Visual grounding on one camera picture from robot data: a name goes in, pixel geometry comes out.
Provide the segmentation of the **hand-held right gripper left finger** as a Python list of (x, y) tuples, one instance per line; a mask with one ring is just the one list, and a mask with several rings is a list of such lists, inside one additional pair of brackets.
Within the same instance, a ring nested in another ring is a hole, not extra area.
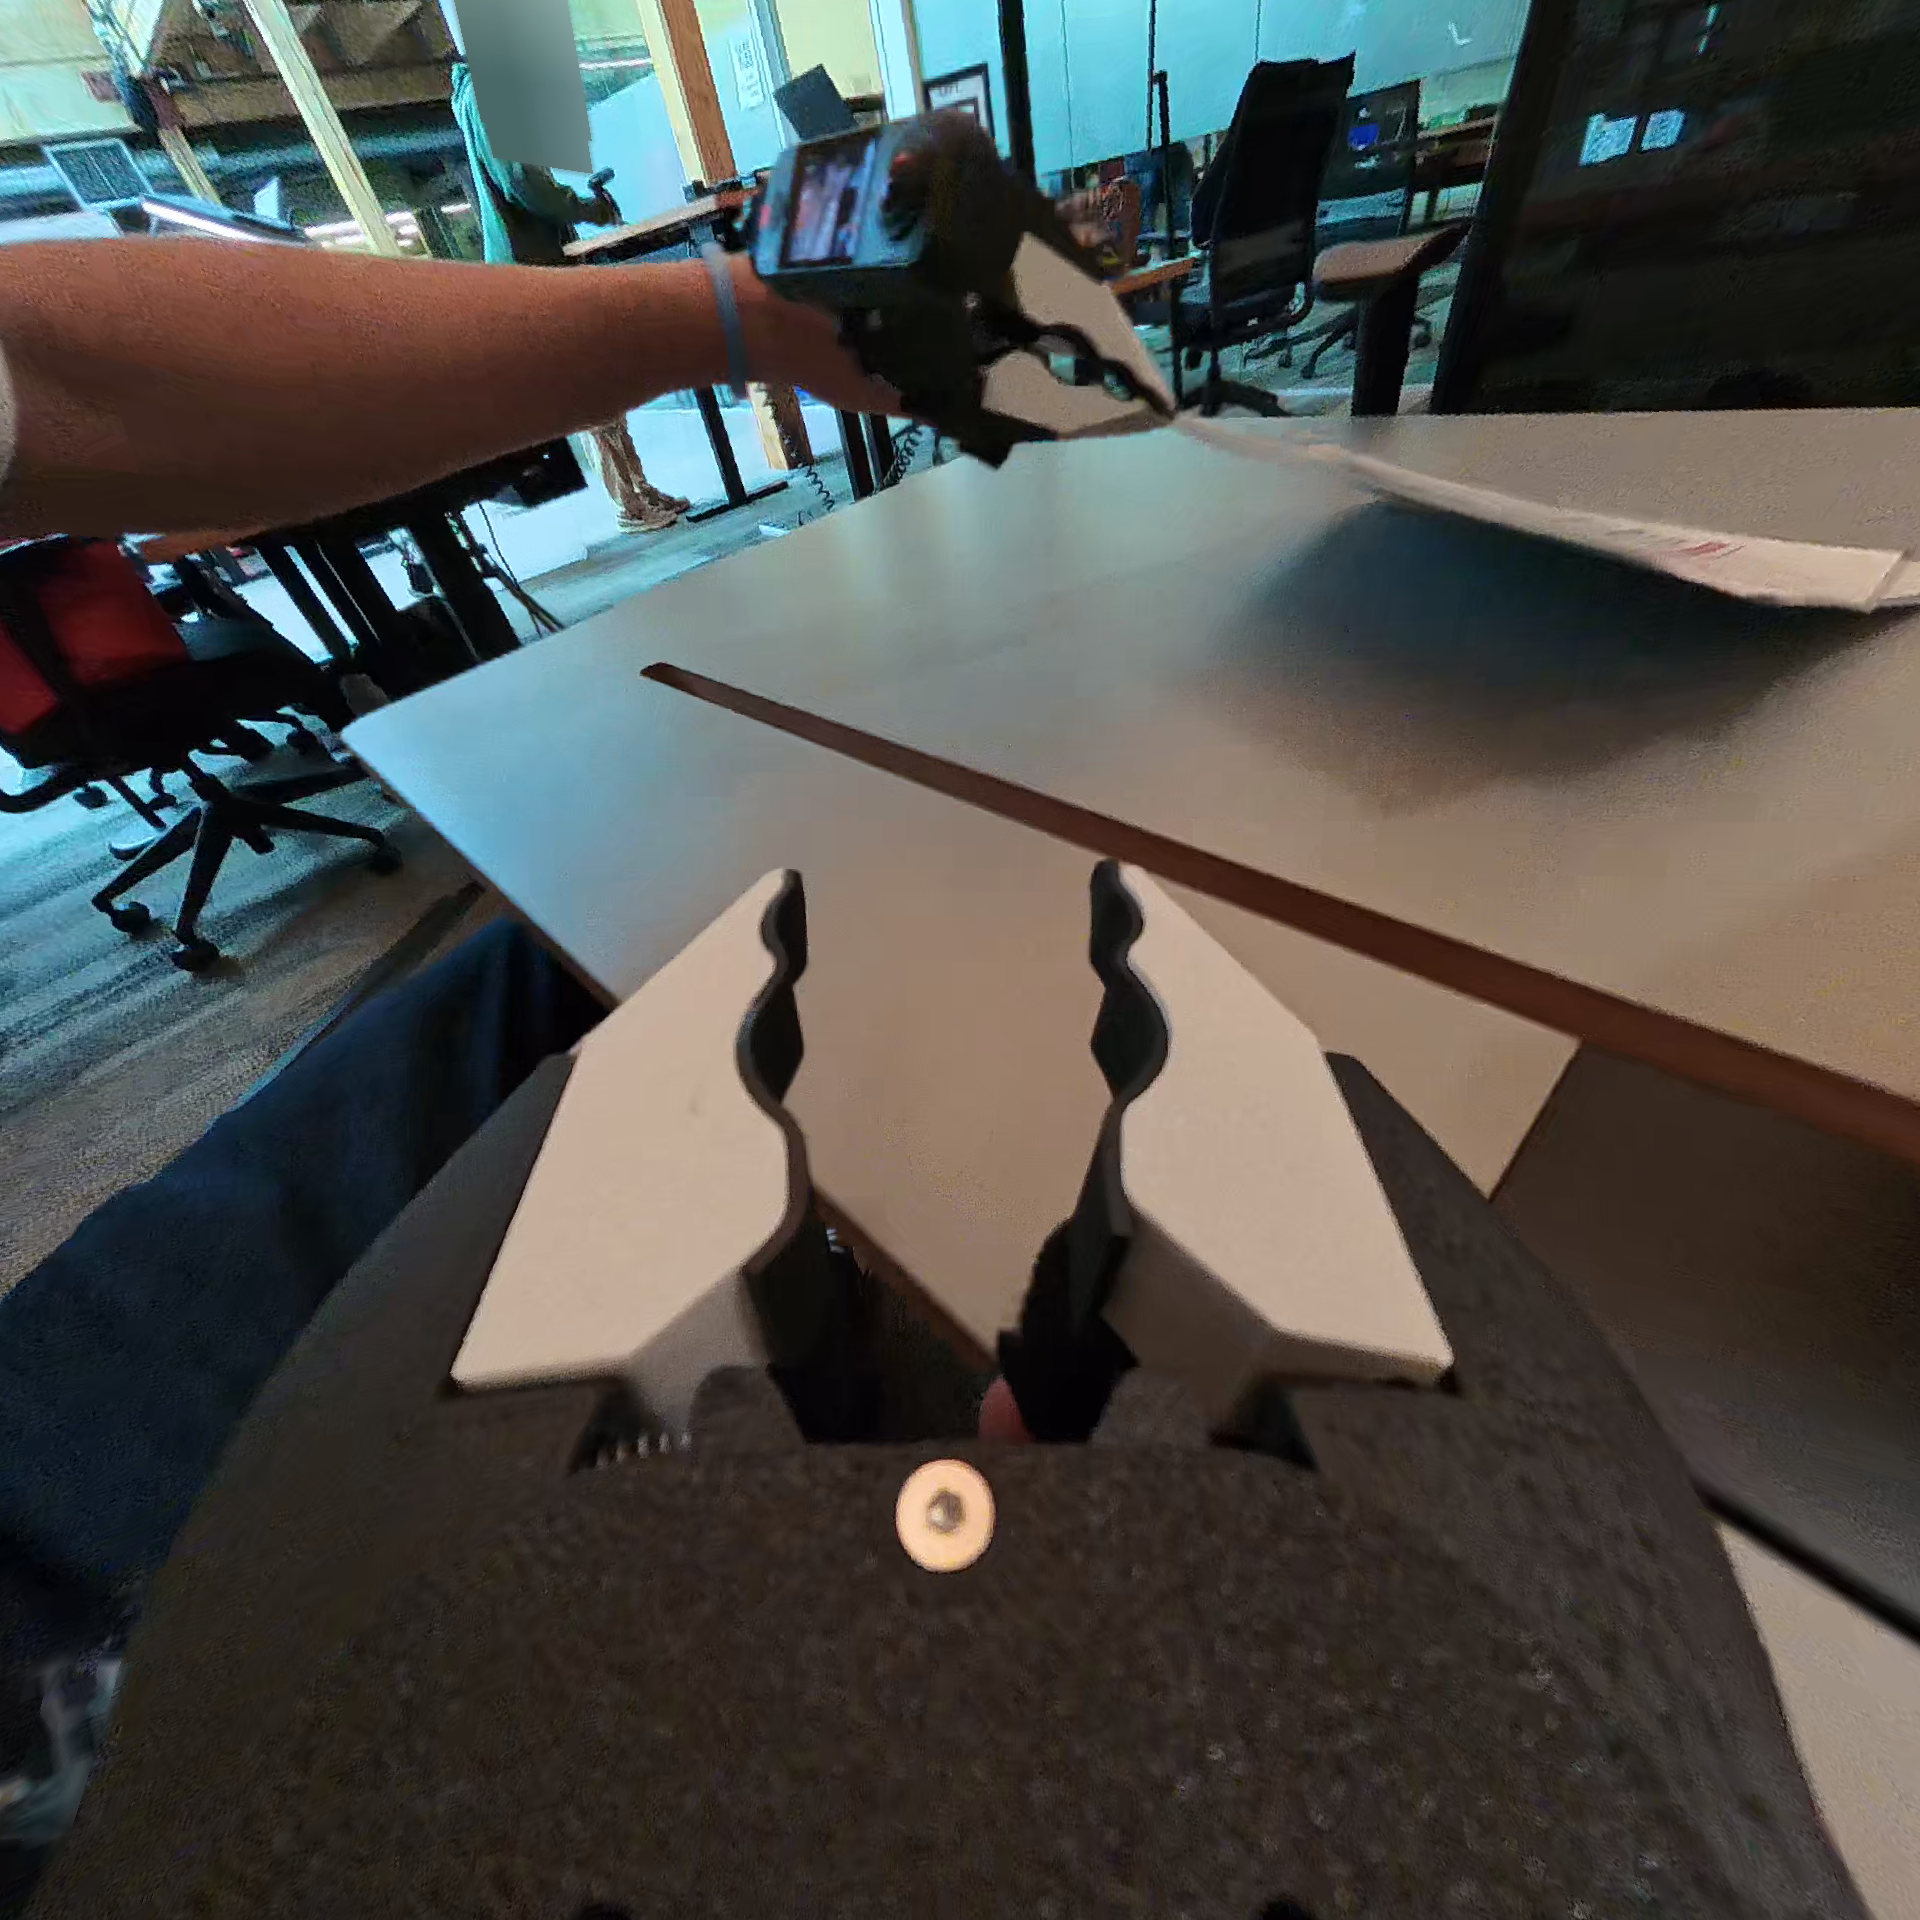
[(757, 878), (577, 1045), (448, 1381), (623, 1390), (688, 1424), (718, 1368), (773, 1357), (754, 1286), (797, 1253), (802, 876)]

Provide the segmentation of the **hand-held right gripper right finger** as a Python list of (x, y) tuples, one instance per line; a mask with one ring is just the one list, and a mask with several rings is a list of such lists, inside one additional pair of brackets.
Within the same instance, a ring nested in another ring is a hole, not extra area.
[(1143, 868), (1087, 882), (1105, 1092), (999, 1376), (1025, 1432), (1093, 1436), (1124, 1374), (1245, 1432), (1293, 1384), (1432, 1390), (1453, 1350), (1333, 1066)]

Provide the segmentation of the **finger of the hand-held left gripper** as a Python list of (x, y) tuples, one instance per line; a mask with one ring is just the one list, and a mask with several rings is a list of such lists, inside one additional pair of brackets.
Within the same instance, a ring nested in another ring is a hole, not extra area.
[(1042, 352), (1009, 347), (977, 367), (977, 443), (1116, 439), (1170, 424), (1180, 407), (1158, 360), (1140, 344), (1094, 352), (1081, 371), (1089, 381), (1061, 376)]
[(1112, 291), (1037, 231), (1020, 236), (1008, 288), (1013, 311), (1040, 342), (1065, 344), (1079, 360), (1143, 344)]

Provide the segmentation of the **pile of white papers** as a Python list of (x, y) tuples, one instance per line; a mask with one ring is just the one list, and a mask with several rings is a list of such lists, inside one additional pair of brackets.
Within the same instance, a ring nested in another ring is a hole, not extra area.
[(1914, 414), (1401, 416), (1180, 429), (1734, 600), (1913, 612)]

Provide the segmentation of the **person's left forearm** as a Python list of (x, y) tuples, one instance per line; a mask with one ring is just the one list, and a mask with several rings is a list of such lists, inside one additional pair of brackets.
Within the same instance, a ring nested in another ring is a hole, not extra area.
[(257, 533), (727, 376), (702, 263), (4, 246), (4, 538)]

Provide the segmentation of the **black-legged standing desk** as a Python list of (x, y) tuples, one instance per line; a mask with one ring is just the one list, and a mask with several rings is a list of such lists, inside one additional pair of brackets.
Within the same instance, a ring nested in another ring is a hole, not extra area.
[[(743, 223), (749, 218), (754, 190), (764, 179), (725, 181), (720, 186), (695, 186), (692, 196), (676, 207), (648, 212), (630, 223), (612, 223), (588, 237), (567, 242), (567, 261), (584, 268), (630, 268), (664, 256), (696, 256), (703, 244), (738, 250)], [(764, 453), (769, 476), (758, 486), (741, 478), (735, 446), (728, 434), (727, 407), (712, 383), (684, 391), (684, 400), (700, 418), (703, 443), (711, 455), (712, 483), (705, 494), (681, 508), (684, 520), (709, 520), (727, 512), (758, 508), (782, 494), (796, 476), (807, 480), (821, 498), (826, 498), (825, 483), (804, 431), (800, 397), (793, 391), (758, 391), (758, 400), (745, 400), (757, 424), (773, 429), (773, 453)], [(837, 412), (846, 480), (853, 501), (872, 495), (897, 483), (902, 463), (909, 461), (918, 440), (914, 429), (904, 434), (904, 453), (897, 451), (894, 428), (881, 416), (857, 416)]]

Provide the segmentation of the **person's left hand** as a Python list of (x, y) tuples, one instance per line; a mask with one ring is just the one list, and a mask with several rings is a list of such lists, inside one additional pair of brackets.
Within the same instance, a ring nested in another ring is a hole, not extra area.
[(844, 414), (912, 418), (902, 397), (864, 371), (826, 311), (780, 298), (746, 263), (733, 270), (746, 367)]

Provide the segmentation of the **grey-blue wristband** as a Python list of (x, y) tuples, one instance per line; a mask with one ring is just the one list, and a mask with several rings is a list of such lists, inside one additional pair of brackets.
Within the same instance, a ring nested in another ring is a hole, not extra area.
[(700, 261), (705, 270), (718, 326), (721, 330), (727, 386), (735, 397), (745, 400), (752, 395), (752, 358), (745, 314), (738, 299), (735, 263), (718, 242), (702, 242)]

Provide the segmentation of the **small brown side table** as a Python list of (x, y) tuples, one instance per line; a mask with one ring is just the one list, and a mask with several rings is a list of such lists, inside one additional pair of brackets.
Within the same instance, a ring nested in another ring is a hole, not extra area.
[(1463, 246), (1470, 231), (1470, 223), (1449, 223), (1368, 242), (1342, 242), (1325, 246), (1311, 263), (1311, 293), (1350, 306), (1358, 318), (1353, 418), (1398, 412), (1422, 282)]

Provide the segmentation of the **large black monitor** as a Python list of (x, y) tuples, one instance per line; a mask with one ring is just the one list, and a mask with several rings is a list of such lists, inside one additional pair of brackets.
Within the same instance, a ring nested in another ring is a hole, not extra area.
[(1918, 4), (1529, 4), (1430, 408), (1914, 400)]

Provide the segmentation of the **red and black office chair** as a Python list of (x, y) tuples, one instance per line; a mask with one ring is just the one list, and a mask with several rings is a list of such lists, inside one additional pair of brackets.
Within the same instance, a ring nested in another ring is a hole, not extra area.
[(4, 813), (34, 812), (84, 786), (181, 779), (190, 803), (93, 895), (127, 936), (157, 925), (133, 895), (185, 862), (168, 960), (185, 974), (221, 962), (200, 911), (229, 852), (257, 856), (284, 835), (327, 836), (399, 868), (388, 835), (306, 807), (367, 779), (327, 756), (317, 728), (343, 734), (350, 709), (319, 663), (255, 615), (174, 620), (117, 544), (50, 538), (2, 559), (2, 743), (34, 782)]

